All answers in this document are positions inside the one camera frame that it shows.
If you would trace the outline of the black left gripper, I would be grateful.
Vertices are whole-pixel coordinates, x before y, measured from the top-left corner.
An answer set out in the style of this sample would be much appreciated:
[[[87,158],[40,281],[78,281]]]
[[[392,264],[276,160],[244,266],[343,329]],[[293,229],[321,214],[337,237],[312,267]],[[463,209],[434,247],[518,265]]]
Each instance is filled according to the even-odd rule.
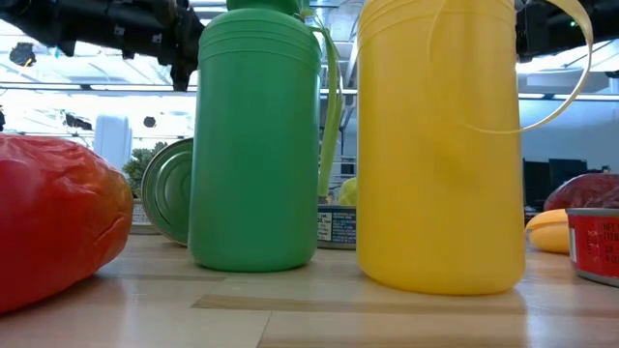
[[[157,20],[163,26],[158,61],[171,67],[174,91],[187,91],[197,70],[199,37],[204,29],[189,0],[159,0]]]

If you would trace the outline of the green plastic bottle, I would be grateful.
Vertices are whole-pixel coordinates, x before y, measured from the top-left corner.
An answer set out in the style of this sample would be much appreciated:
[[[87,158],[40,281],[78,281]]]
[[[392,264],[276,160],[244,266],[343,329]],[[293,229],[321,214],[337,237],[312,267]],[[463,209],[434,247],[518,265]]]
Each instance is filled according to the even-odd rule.
[[[226,0],[199,39],[188,246],[194,262],[266,273],[317,244],[325,32],[310,0]]]

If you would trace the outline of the colourful printed tin can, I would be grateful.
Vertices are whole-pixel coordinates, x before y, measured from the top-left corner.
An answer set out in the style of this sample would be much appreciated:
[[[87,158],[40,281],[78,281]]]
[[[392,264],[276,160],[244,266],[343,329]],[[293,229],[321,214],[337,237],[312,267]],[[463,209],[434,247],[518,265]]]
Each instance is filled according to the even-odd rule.
[[[193,139],[163,147],[147,165],[141,201],[152,225],[168,240],[188,244]]]

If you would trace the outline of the yellow plastic bottle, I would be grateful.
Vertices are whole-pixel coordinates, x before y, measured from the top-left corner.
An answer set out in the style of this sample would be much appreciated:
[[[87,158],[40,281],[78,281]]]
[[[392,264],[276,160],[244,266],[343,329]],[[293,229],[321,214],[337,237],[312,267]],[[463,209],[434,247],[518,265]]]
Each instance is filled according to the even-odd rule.
[[[357,256],[373,280],[495,294],[525,271],[516,0],[367,0]]]

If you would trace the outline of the dark red round fruit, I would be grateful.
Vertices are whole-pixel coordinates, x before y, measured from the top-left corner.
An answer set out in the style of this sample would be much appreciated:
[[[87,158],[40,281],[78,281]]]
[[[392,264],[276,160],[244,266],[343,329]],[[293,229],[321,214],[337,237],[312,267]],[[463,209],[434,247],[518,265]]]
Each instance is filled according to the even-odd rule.
[[[589,173],[572,178],[545,201],[544,210],[619,209],[619,174]]]

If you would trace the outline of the long ceiling light bar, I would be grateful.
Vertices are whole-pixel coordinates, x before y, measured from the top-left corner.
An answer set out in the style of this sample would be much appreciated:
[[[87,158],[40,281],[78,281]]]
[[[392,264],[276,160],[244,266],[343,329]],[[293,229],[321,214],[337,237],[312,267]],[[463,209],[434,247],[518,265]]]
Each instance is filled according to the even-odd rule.
[[[175,93],[171,85],[140,84],[72,84],[72,83],[26,83],[0,82],[0,89],[48,90],[48,91],[85,91],[85,92],[119,92],[119,93]]]

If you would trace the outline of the white column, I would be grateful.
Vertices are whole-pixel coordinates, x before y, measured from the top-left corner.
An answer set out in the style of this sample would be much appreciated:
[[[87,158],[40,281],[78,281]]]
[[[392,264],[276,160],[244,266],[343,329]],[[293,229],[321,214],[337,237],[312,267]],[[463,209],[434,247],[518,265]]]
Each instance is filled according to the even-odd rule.
[[[95,126],[94,152],[121,170],[130,160],[133,129],[127,116],[100,115]]]

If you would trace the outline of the green succulent plant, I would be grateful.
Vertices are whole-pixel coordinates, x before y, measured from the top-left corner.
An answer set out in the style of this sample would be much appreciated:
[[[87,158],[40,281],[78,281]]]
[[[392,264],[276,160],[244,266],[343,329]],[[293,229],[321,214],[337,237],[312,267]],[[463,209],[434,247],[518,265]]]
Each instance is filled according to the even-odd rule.
[[[133,149],[130,160],[123,165],[122,171],[127,177],[134,198],[141,197],[141,184],[146,168],[150,161],[153,159],[153,157],[165,146],[167,146],[167,143],[157,142],[155,144],[155,147],[152,149]]]

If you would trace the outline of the black ceiling device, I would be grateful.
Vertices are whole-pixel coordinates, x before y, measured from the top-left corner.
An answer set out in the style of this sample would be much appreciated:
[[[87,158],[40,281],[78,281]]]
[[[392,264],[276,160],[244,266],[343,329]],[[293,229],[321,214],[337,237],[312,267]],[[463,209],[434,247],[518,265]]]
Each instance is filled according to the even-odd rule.
[[[34,65],[37,60],[33,46],[32,43],[17,43],[9,53],[10,61],[21,67]]]

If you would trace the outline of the green apple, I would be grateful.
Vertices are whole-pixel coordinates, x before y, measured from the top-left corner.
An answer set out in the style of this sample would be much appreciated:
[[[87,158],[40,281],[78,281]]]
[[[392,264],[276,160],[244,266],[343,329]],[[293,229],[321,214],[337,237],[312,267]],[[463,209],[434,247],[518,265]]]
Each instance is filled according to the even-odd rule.
[[[357,178],[350,178],[339,189],[339,203],[343,206],[357,205]]]

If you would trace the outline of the silver can blue label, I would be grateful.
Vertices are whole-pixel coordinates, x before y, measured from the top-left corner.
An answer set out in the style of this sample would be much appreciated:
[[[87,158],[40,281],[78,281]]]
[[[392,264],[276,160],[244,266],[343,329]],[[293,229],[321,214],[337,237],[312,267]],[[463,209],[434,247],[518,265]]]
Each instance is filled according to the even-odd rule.
[[[319,205],[317,246],[325,249],[356,249],[356,208],[354,206]]]

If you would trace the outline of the dark background monitor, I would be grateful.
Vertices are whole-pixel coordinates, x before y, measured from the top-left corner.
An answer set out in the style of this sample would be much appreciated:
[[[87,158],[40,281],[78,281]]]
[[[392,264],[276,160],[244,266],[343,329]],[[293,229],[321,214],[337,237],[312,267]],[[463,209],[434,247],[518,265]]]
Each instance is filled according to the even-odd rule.
[[[525,205],[541,211],[551,192],[548,162],[523,161],[523,189]]]
[[[588,172],[587,161],[582,159],[549,159],[550,191],[555,191],[572,178]]]

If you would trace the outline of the yellow banana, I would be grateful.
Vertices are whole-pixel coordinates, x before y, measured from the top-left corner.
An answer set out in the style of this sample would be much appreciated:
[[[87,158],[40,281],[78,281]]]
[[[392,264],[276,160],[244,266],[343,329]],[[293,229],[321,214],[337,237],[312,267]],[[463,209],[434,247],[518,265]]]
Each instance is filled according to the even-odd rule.
[[[565,209],[550,210],[530,219],[525,226],[527,241],[536,249],[570,253],[570,231]]]

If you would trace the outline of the silver can red label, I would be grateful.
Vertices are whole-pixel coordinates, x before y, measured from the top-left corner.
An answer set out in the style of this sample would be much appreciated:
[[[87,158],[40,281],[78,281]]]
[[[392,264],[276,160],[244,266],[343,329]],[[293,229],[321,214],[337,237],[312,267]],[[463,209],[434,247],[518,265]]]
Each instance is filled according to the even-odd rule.
[[[575,273],[619,288],[619,209],[570,208],[567,215]]]

